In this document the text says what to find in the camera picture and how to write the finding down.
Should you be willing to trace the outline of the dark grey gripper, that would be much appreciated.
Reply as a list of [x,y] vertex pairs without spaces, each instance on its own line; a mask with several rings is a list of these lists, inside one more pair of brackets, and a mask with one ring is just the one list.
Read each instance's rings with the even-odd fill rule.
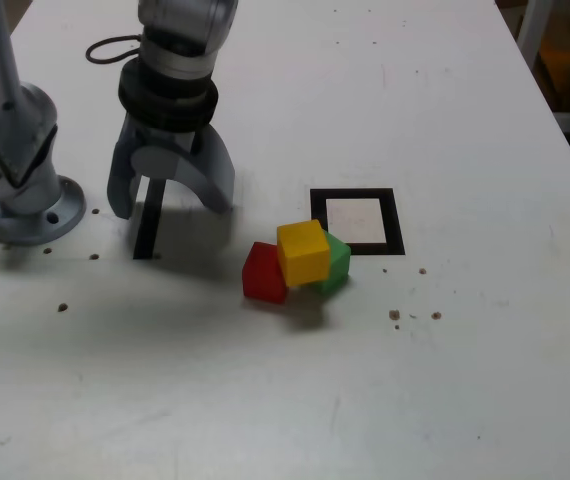
[[130,219],[140,180],[160,176],[164,153],[178,156],[173,180],[189,188],[209,210],[225,214],[233,206],[235,170],[223,139],[211,126],[172,132],[152,128],[126,115],[115,144],[107,183],[114,214]]

